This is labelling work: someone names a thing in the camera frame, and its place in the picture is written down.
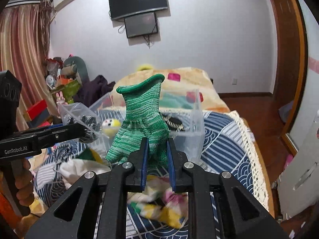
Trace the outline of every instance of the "curtain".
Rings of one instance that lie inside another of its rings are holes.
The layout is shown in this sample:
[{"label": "curtain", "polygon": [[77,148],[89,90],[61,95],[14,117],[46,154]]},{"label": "curtain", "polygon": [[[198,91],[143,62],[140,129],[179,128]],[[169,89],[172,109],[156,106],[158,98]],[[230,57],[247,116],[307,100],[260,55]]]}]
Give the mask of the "curtain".
[{"label": "curtain", "polygon": [[28,128],[23,114],[40,100],[45,99],[49,112],[58,115],[44,78],[49,47],[49,33],[42,35],[45,28],[40,27],[46,21],[44,16],[47,11],[41,4],[5,8],[0,14],[0,70],[10,70],[22,83],[16,118],[19,130]]}]

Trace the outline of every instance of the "metal bolt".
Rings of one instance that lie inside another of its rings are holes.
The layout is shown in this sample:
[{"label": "metal bolt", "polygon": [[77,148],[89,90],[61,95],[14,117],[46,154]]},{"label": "metal bolt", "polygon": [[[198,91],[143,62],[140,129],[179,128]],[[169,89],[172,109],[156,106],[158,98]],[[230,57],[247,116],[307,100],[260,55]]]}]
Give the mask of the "metal bolt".
[{"label": "metal bolt", "polygon": [[125,163],[122,164],[122,166],[123,166],[123,168],[125,168],[125,169],[129,169],[129,168],[132,167],[132,164],[131,164],[130,162],[125,162]]},{"label": "metal bolt", "polygon": [[87,179],[91,179],[94,176],[94,172],[86,172],[84,177]]},{"label": "metal bolt", "polygon": [[186,162],[184,163],[184,167],[187,169],[192,169],[194,167],[194,164],[192,162]]},{"label": "metal bolt", "polygon": [[224,171],[221,173],[221,175],[225,178],[225,179],[229,179],[232,175],[230,174],[230,172]]}]

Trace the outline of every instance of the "television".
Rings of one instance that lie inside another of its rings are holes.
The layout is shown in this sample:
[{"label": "television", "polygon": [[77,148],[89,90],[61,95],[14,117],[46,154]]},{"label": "television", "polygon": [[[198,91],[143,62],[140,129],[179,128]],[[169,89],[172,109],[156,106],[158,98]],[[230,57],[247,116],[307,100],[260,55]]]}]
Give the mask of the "television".
[{"label": "television", "polygon": [[112,20],[167,9],[167,0],[108,0]]},{"label": "television", "polygon": [[127,38],[158,32],[155,12],[141,13],[124,18]]}]

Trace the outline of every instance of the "human hand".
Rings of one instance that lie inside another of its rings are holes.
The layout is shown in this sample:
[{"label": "human hand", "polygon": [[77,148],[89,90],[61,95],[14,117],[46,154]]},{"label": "human hand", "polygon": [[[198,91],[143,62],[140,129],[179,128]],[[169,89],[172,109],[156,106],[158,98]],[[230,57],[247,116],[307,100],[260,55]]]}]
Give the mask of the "human hand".
[{"label": "human hand", "polygon": [[32,173],[29,171],[31,165],[27,159],[23,159],[23,168],[23,172],[15,179],[15,185],[19,189],[17,198],[20,205],[27,207],[34,201]]}]

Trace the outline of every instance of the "baseboard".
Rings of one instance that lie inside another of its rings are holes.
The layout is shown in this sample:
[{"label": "baseboard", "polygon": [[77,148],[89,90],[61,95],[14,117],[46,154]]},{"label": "baseboard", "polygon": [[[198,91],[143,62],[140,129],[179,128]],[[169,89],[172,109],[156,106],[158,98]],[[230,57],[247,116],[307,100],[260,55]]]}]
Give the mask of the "baseboard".
[{"label": "baseboard", "polygon": [[220,98],[235,98],[235,97],[271,97],[271,92],[231,92],[218,93]]},{"label": "baseboard", "polygon": [[281,140],[283,141],[284,145],[288,149],[288,151],[290,151],[290,153],[295,157],[295,155],[297,154],[298,151],[297,151],[296,146],[293,144],[293,142],[289,138],[288,134],[282,134],[280,137],[281,137]]}]

